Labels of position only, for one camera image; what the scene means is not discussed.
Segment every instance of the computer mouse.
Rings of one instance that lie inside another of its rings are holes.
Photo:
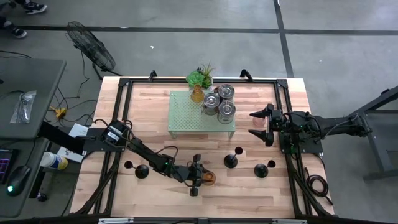
[[[7,182],[7,194],[17,196],[22,193],[29,174],[30,168],[27,166],[19,166],[12,171]]]

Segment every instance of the yellow connector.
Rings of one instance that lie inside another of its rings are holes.
[[[57,117],[57,119],[62,119],[67,114],[66,108],[55,109],[52,106],[50,106],[50,108],[55,112],[55,117]]]

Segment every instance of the fan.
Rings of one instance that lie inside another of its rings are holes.
[[[103,77],[101,77],[96,66],[103,72],[110,72],[122,76],[113,72],[116,63],[112,55],[106,50],[104,43],[99,41],[85,26],[76,21],[68,22],[67,33],[73,41],[73,45],[81,50],[81,52],[93,62],[93,68],[100,80],[102,80]]]

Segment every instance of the gray desk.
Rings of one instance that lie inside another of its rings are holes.
[[[19,98],[18,93],[0,99],[0,146],[15,139],[23,140],[5,147],[19,151],[11,171],[26,164],[31,168],[24,191],[20,195],[10,197],[6,193],[6,185],[0,185],[0,217],[18,216],[30,193],[41,158],[49,144],[49,140],[39,138],[35,140],[35,147],[32,148],[33,139],[40,134],[39,130],[42,130],[45,114],[65,66],[66,62],[61,60],[0,58],[0,79],[4,81],[3,84],[0,84],[0,95],[15,90],[37,91],[29,124],[10,123]],[[47,123],[44,125],[48,133],[54,132],[50,126]],[[60,135],[59,138],[65,139],[65,136]]]
[[[33,139],[57,90],[66,62],[62,60],[0,58],[0,95],[10,91],[36,90],[29,124],[11,124],[19,93],[0,99],[0,139]]]
[[[17,149],[18,155],[12,166],[11,171],[13,171],[18,166],[28,165],[31,168],[29,178],[27,180],[24,191],[15,197],[10,197],[7,195],[7,185],[0,185],[0,217],[17,217],[25,204],[26,198],[30,193],[32,188],[32,183],[36,178],[37,171],[39,169],[39,164],[42,159],[43,153],[49,145],[49,140],[44,138],[38,138],[35,140],[35,147],[32,155],[29,158],[29,154],[33,148],[33,140],[31,141],[20,141],[8,146],[8,149]]]

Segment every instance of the metal can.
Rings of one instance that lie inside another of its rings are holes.
[[[229,84],[224,84],[215,89],[215,91],[218,92],[218,95],[221,98],[221,101],[223,100],[231,100],[234,95],[235,95],[235,89],[229,85]]]
[[[220,97],[216,93],[207,93],[203,99],[203,112],[207,115],[217,114]]]
[[[224,100],[218,107],[217,119],[221,124],[229,124],[233,121],[235,112],[235,105],[228,100]]]

